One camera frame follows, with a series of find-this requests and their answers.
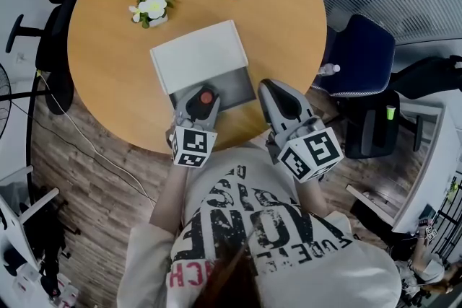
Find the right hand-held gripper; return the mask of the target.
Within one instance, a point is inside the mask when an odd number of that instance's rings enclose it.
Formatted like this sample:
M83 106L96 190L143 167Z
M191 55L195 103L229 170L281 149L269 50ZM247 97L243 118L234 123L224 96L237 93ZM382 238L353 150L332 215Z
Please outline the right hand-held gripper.
M313 110L302 93L279 80L263 79L258 98L272 129L266 142L271 160L298 182L325 174L344 158L333 129L312 117ZM284 121L302 120L281 131Z

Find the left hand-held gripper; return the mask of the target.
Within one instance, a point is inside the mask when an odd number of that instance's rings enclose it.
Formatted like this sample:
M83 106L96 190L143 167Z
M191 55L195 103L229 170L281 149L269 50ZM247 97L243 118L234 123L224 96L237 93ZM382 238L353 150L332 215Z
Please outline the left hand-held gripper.
M171 127L166 131L167 144L175 165L202 168L214 148L217 132L205 128L214 127L221 99L219 94L202 94L203 90L203 86L194 87L178 100L175 111L179 115L174 117ZM203 119L205 128L196 125L191 119Z

